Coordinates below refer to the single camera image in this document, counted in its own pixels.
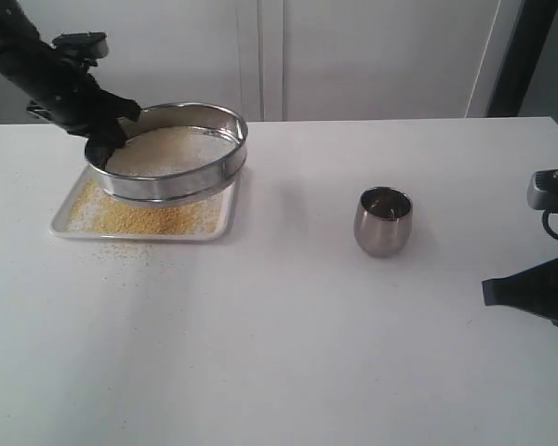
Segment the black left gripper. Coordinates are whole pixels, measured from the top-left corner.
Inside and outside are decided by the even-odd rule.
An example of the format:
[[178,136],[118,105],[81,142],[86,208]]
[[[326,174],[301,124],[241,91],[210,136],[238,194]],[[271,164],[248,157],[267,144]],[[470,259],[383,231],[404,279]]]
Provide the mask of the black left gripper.
[[92,75],[69,66],[38,65],[25,70],[26,111],[66,132],[87,138],[88,161],[107,161],[126,144],[119,118],[137,122],[141,107],[99,86]]

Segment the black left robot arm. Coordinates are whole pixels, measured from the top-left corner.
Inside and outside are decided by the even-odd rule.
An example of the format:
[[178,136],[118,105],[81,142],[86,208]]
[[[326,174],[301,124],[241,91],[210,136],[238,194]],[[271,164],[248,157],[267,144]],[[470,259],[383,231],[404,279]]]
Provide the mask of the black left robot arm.
[[86,138],[102,159],[126,144],[120,120],[141,113],[89,73],[108,52],[104,32],[64,33],[48,44],[17,1],[0,1],[0,74],[29,97],[28,113]]

